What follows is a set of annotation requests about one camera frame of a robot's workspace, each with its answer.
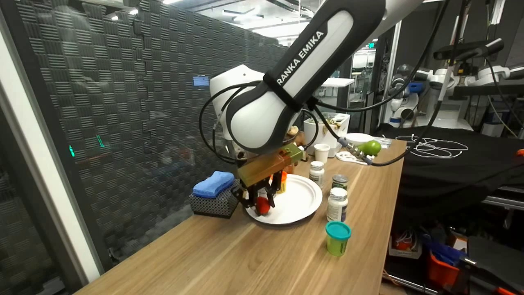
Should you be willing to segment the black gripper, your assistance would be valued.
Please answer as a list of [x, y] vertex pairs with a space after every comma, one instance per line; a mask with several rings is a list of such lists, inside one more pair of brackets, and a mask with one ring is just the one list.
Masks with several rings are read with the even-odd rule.
[[251, 207], [256, 207], [257, 197], [267, 197], [269, 205], [270, 205], [272, 208], [275, 208], [275, 200], [274, 200], [274, 197], [277, 195], [277, 185], [278, 185], [280, 172], [275, 172], [275, 174], [272, 174], [270, 177], [257, 182], [256, 185], [244, 189], [244, 190], [241, 192], [239, 202], [241, 202], [244, 207], [251, 208]]

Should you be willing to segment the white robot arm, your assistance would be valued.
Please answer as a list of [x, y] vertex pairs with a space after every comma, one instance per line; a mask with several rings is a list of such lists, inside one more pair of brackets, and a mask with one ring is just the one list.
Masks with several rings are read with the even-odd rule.
[[357, 49], [414, 12], [424, 0], [326, 0], [280, 61], [264, 76], [241, 64], [211, 79], [224, 140], [242, 154], [234, 197], [254, 207], [259, 189], [290, 166], [278, 161], [287, 131], [313, 94]]

